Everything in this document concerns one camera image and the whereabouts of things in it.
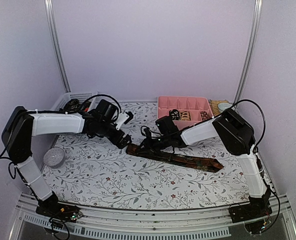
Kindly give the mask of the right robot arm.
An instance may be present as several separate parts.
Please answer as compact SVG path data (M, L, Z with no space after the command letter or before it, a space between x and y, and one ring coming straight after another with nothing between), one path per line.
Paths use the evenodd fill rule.
M165 148L185 148L219 137L225 149L238 160L249 190L248 204L229 209L232 221L237 223L272 214L269 198L275 192L264 179L264 169L258 156L259 141L255 140L253 127L232 107L212 119L182 130L169 116L158 119L156 125L161 135L152 136L151 130L146 128L142 133L145 139L140 143L137 153L160 157Z

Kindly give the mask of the white plastic mesh basket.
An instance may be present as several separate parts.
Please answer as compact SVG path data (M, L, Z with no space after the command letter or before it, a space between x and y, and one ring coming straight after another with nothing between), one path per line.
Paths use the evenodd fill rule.
M61 95L57 101L52 106L51 110L58 111L59 109L63 109L64 106L71 100L77 99L80 103L83 103L88 98L98 94L97 91L91 92L67 92Z

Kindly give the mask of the aluminium frame post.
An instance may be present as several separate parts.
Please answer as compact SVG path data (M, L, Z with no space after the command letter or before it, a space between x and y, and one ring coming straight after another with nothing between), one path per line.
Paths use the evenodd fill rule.
M243 63L237 92L234 97L234 103L241 100L242 93L245 87L247 75L250 69L250 64L252 60L253 51L255 48L256 38L258 35L258 29L260 25L260 17L261 17L261 11L262 11L262 4L263 0L255 0L254 1L254 10L253 10L253 16L252 16L252 23L251 23L251 29L250 29L250 35L249 35L249 41L247 46L247 51L245 55L245 60Z
M46 10L46 16L48 21L48 26L50 30L50 36L53 44L53 49L57 61L57 65L59 68L59 73L61 76L61 80L63 83L63 87L66 93L71 92L71 87L68 81L66 69L64 66L64 61L61 53L59 38L58 38L58 32L56 28L56 22L55 22L55 14L54 14L54 8L53 8L53 1L52 0L45 0L45 10Z

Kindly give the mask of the grey speckled bowl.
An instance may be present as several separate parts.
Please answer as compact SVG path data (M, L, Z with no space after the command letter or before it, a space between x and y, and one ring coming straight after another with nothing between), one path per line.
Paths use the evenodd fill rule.
M43 162L46 166L56 169L63 164L64 158L65 158L64 151L59 147L54 147L49 149L45 153L43 157Z

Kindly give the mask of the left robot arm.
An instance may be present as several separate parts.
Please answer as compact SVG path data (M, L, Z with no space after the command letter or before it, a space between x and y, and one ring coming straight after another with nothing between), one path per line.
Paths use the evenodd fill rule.
M17 106L1 134L4 149L0 160L8 160L30 188L38 202L38 214L74 221L81 215L79 207L59 202L42 175L39 162L34 160L33 149L45 151L61 134L107 138L112 145L123 149L131 142L131 137L121 126L132 118L130 111L123 111L117 100L106 94L90 96L83 102L72 100L59 110L27 110Z

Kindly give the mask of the pink divided organizer box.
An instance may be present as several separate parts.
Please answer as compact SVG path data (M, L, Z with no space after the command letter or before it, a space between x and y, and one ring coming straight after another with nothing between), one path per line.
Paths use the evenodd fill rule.
M204 97L160 96L158 98L158 119L164 116L169 116L169 111L173 109L177 109L179 112L190 112L191 121L174 120L174 124L180 130L202 122L200 116L201 111L206 111L211 118L213 117L209 102Z

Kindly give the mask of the dark red rolled tie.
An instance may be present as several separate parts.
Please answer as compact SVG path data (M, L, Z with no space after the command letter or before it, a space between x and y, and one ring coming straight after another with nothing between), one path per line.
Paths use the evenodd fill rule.
M206 111L201 111L200 116L201 116L202 121L206 121L206 120L211 119L211 117L208 115L208 113Z

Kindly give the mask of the pile of dark ties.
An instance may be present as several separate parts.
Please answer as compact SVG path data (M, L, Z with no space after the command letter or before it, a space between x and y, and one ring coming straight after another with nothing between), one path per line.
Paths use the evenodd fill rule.
M62 108L62 111L65 112L76 112L77 110L87 112L90 107L91 102L80 102L78 99L73 98L70 101L68 101L64 107Z

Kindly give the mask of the left aluminium frame post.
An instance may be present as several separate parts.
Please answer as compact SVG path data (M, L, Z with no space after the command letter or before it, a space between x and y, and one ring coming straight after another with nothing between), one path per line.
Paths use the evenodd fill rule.
M53 44L53 49L57 61L57 65L59 68L59 73L61 76L61 80L63 83L63 87L66 93L71 92L71 87L68 81L66 69L64 66L64 61L61 53L59 38L58 38L58 32L56 28L56 22L55 22L55 14L54 14L54 8L53 8L53 1L52 0L45 0L45 10L46 10L46 16L48 21L48 26L50 30L50 36Z

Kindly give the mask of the black white rolled tie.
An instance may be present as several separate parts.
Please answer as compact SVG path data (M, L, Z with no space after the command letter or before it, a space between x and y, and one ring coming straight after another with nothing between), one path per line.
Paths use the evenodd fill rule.
M179 121L180 120L180 112L177 109L172 109L169 111L169 116L173 121Z

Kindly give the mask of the right aluminium frame post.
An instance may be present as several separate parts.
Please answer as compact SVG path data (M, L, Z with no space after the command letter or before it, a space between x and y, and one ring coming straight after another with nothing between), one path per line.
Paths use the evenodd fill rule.
M250 64L252 60L253 51L255 48L256 38L258 35L258 29L260 25L260 17L261 17L261 11L262 11L262 4L263 0L255 0L254 1L254 10L253 10L253 16L252 16L252 23L251 23L251 29L250 29L250 35L249 35L249 41L247 46L247 51L245 55L245 60L243 63L237 92L234 97L234 103L241 100L242 93L245 87L247 75L250 69Z

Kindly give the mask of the brown green patterned tie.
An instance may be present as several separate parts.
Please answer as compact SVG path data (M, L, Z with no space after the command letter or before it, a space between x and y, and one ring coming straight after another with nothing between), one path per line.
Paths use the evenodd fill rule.
M215 158L187 156L165 151L156 152L150 149L140 148L136 144L129 144L126 148L126 153L135 157L212 173L216 173L224 168L224 166Z

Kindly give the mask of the yellow patterned rolled tie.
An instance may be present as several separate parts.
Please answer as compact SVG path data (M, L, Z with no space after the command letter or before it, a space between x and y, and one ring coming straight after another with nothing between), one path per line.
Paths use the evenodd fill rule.
M189 111L180 112L180 120L181 121L191 121L191 116Z

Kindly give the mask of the light blue ceramic bowl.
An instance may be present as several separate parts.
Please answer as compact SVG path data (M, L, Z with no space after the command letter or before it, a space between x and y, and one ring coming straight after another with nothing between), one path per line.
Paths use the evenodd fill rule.
M221 102L217 105L218 110L220 113L224 112L226 109L232 107L232 104L227 103L227 102Z

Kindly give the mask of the floral patterned table mat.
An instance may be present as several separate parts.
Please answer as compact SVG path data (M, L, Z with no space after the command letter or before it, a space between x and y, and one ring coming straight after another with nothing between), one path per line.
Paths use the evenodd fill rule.
M64 202L118 209L164 210L218 207L248 201L249 188L238 160L217 137L175 153L215 158L220 171L206 172L127 155L106 138L61 135L59 168L42 174Z

